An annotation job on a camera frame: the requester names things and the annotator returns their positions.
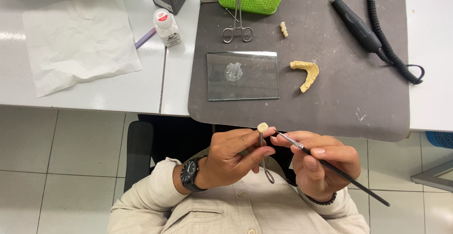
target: black coiled cord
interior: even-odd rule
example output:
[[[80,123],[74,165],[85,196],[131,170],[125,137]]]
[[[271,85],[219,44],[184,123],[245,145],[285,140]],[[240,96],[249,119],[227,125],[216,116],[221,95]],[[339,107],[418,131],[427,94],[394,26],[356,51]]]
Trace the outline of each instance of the black coiled cord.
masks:
[[[379,20],[377,19],[376,13],[376,4],[375,0],[367,0],[368,1],[368,15],[370,16],[371,26],[373,28],[374,33],[376,34],[379,41],[382,43],[382,49],[379,52],[376,52],[377,56],[379,56],[385,63],[389,64],[390,66],[394,66],[398,69],[398,72],[404,76],[407,80],[409,80],[413,84],[420,84],[423,82],[422,77],[424,76],[424,68],[419,65],[405,65],[401,59],[393,52],[392,47],[390,46],[389,42],[382,32],[381,26],[379,25]],[[419,67],[421,69],[422,74],[420,77],[414,76],[407,67]]]

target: white table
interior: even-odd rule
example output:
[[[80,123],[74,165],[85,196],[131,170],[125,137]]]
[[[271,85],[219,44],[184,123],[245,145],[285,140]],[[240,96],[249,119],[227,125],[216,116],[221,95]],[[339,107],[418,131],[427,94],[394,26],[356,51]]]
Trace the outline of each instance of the white table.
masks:
[[[176,16],[182,44],[165,48],[152,37],[138,49],[143,70],[77,84],[37,98],[23,33],[22,12],[62,0],[0,0],[0,104],[189,115],[187,110],[199,0],[186,0]],[[123,0],[135,40],[152,27],[152,0]],[[410,86],[411,129],[453,131],[450,76],[453,48],[450,0],[406,0],[410,64],[426,69]]]

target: person's left hand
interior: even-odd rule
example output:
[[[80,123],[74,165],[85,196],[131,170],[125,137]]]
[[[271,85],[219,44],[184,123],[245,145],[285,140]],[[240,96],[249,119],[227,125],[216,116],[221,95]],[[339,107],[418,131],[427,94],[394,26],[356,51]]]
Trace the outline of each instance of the person's left hand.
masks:
[[[321,136],[313,132],[288,132],[287,137],[310,149],[307,155],[281,135],[271,137],[274,145],[291,147],[293,169],[296,173],[296,183],[306,195],[319,202],[329,201],[332,194],[346,187],[349,182],[337,173],[327,169],[319,160],[326,160],[348,176],[357,179],[360,175],[360,160],[353,147],[345,146],[341,141],[331,136]]]

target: tile floor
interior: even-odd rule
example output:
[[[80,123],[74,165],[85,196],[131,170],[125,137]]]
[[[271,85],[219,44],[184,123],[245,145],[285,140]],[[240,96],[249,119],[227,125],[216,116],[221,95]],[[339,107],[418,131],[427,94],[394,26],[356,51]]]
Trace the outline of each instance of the tile floor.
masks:
[[[135,114],[0,106],[0,234],[105,233],[121,197]],[[453,159],[413,132],[399,143],[340,138],[361,158],[349,193],[373,234],[453,233],[453,194],[410,176]]]

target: black bead bracelet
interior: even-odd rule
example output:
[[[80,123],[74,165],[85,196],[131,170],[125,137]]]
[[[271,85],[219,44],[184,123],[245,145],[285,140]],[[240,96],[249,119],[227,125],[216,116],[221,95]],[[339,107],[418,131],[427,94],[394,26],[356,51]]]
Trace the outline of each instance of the black bead bracelet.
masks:
[[[308,196],[305,194],[305,196],[307,198],[309,198],[309,200],[317,205],[321,205],[321,206],[327,206],[327,205],[330,205],[332,204],[334,201],[335,201],[335,198],[337,197],[337,193],[334,192],[333,195],[332,195],[332,198],[329,200],[329,201],[326,201],[326,202],[319,202],[317,200],[314,200],[312,197]]]

